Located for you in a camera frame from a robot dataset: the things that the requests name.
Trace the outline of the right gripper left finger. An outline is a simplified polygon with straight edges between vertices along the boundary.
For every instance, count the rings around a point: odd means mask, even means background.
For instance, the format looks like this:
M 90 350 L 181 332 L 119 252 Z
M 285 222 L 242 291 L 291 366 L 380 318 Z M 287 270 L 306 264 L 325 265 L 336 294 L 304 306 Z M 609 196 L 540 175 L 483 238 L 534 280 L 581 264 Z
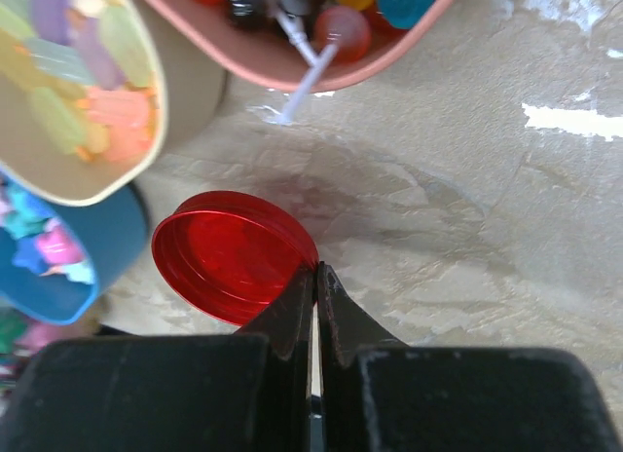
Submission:
M 306 451 L 314 274 L 230 335 L 56 342 L 1 420 L 5 451 Z

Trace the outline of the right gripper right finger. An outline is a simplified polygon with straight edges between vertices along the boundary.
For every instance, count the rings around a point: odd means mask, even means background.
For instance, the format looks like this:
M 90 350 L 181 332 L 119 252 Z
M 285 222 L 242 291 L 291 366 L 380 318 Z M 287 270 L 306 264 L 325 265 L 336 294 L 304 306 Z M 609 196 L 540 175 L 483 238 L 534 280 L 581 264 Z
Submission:
M 316 274 L 330 451 L 618 451 L 602 394 L 574 355 L 543 347 L 410 346 Z

